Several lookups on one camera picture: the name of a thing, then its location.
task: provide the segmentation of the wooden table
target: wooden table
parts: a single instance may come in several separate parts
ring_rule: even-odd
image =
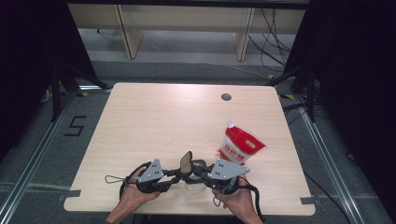
[[[230,101],[221,98],[232,96]],[[105,175],[125,177],[140,164],[158,158],[163,169],[176,169],[181,157],[214,163],[226,122],[252,133],[267,145],[247,162],[250,183],[259,188],[264,215],[310,216],[313,204],[276,90],[263,86],[118,83],[111,92],[71,190],[68,211],[111,211],[120,183]],[[216,207],[211,189],[191,191],[173,185],[138,214],[230,215]]]

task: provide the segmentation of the human hand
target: human hand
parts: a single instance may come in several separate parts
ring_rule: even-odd
[[[248,183],[245,175],[240,175],[239,186],[246,186]],[[262,220],[257,215],[253,201],[251,199],[251,192],[249,189],[238,189],[233,194],[224,195],[218,190],[212,189],[215,197],[223,202],[223,208],[229,208],[230,211],[246,224],[262,223]]]
[[[141,168],[134,176],[140,175],[145,170]],[[106,221],[109,223],[121,223],[122,220],[139,208],[143,203],[156,199],[160,192],[143,193],[136,186],[136,180],[131,178],[126,185],[124,192],[117,206],[108,215]]]

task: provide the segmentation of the floor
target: floor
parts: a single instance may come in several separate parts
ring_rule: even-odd
[[[108,82],[127,80],[121,73],[130,72],[129,68],[136,69],[140,64],[155,64],[157,70],[161,68],[172,71],[173,68],[180,69],[175,73],[186,73],[191,69],[204,68],[209,73],[216,74],[222,72],[222,76],[242,76],[252,79],[252,82],[268,82],[269,75],[279,76],[282,71],[280,63],[272,60],[260,51],[249,41],[245,60],[238,62],[234,52],[233,38],[231,34],[224,33],[204,33],[204,32],[170,32],[170,31],[150,31],[145,32],[143,41],[136,55],[136,58],[129,60],[126,58],[124,46],[122,44],[119,31],[114,30],[79,30],[83,38],[86,49],[92,60],[92,64],[98,76]],[[264,37],[262,34],[251,35],[251,38],[262,46]],[[291,48],[294,35],[279,35],[278,39]],[[265,50],[273,55],[278,61],[283,62],[279,49],[270,47]],[[145,70],[156,75],[159,71]],[[161,79],[148,79],[149,81],[159,81]],[[298,101],[291,96],[290,83],[287,80],[277,87],[283,106],[293,105]],[[23,197],[17,202],[19,205],[13,211],[13,216],[9,223],[87,223],[92,217],[105,218],[107,213],[70,213],[64,211],[63,201],[65,194],[73,181],[78,165],[83,158],[90,137],[94,131],[97,120],[105,106],[108,91],[90,91],[89,97],[76,97],[70,108],[65,112],[64,120],[61,121],[60,128],[54,130],[55,136],[50,139],[51,146],[43,159],[34,170],[35,175],[26,188]],[[75,115],[87,115],[84,121],[84,133],[80,138],[67,138],[64,134],[71,132],[68,125]],[[323,138],[323,143],[330,150],[331,159],[334,161],[337,171],[339,171],[342,184],[351,192],[354,203],[359,213],[355,214],[356,220],[352,218],[350,223],[392,223],[382,207],[381,202],[371,189],[370,184],[365,179],[359,166],[353,159],[346,157],[347,147],[344,145],[336,129],[332,126],[331,118],[327,117],[326,111],[320,106],[315,107],[317,122],[314,127],[318,128],[319,134]],[[32,120],[30,128],[26,130],[20,144],[13,148],[5,160],[0,164],[0,200],[7,199],[13,185],[19,181],[40,140],[50,127],[49,117],[51,116],[50,101],[44,102],[37,110],[35,119]],[[290,125],[290,132],[296,145],[303,169],[307,171],[313,179],[325,188],[330,196],[339,204],[342,204],[343,195],[339,194],[339,189],[334,185],[334,179],[329,174],[329,170],[324,165],[322,154],[318,152],[311,132],[308,131],[309,120],[301,109],[293,109],[285,113]],[[348,223],[344,215],[329,200],[329,197],[312,181],[307,178],[308,186],[312,194],[317,197],[317,212],[312,217],[275,217],[268,216],[268,223]],[[171,217],[128,217],[124,223],[173,223],[175,219]],[[199,219],[199,222],[214,222],[206,219]]]

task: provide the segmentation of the gray floor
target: gray floor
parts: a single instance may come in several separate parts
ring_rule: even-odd
[[[243,62],[236,60],[231,34],[193,32],[146,32],[137,57],[128,60],[121,41],[120,32],[113,30],[80,30],[92,60],[97,76],[108,84],[119,81],[130,82],[175,82],[263,85],[269,75],[280,76],[262,66],[261,54],[249,42]],[[260,34],[252,35],[259,45],[263,43]],[[294,35],[280,35],[279,39],[290,46]],[[266,49],[281,60],[276,48]],[[266,66],[282,70],[278,63],[267,56],[262,57]],[[81,84],[91,85],[84,80]],[[280,95],[291,94],[292,79],[279,84]],[[79,164],[84,156],[92,133],[100,118],[109,93],[88,91],[85,97],[76,97],[65,111],[64,119],[57,130],[48,151],[35,172],[29,188],[9,223],[89,223],[92,217],[105,218],[107,213],[75,213],[63,208],[64,195],[71,186]],[[281,99],[281,104],[292,105],[293,99]],[[294,109],[287,115],[301,164],[329,194],[340,203],[339,196],[318,154],[310,133],[301,116]],[[392,223],[367,182],[359,166],[345,156],[347,147],[338,136],[326,111],[315,106],[316,125],[332,154],[346,185],[352,193],[365,223]],[[35,119],[21,139],[0,164],[0,200],[3,201],[19,179],[30,157],[35,152],[42,136],[50,126],[51,101],[43,103],[36,111]],[[78,137],[65,136],[76,130],[68,126],[74,116],[85,116],[75,124],[84,125]],[[322,207],[312,217],[269,216],[266,223],[347,223],[341,212],[315,184],[307,179],[311,192],[320,198]],[[154,222],[155,218],[144,223]],[[131,217],[125,223],[132,222]]]

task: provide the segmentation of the snack package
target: snack package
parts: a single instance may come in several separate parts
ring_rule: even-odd
[[[219,149],[220,157],[237,164],[244,164],[252,155],[265,148],[265,144],[250,133],[227,122],[224,141]]]

